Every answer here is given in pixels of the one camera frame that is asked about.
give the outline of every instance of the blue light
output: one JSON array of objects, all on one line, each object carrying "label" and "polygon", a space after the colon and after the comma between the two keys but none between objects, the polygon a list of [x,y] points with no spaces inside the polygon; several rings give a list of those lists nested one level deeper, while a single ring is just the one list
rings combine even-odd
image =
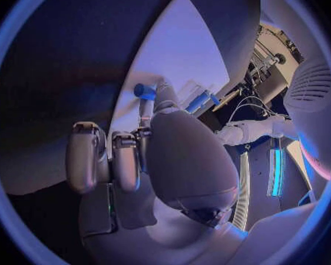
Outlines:
[{"label": "blue light", "polygon": [[281,151],[280,150],[274,151],[274,159],[275,159],[275,166],[274,166],[274,180],[273,180],[272,196],[278,196],[279,190],[280,190],[280,181],[281,181]]}]

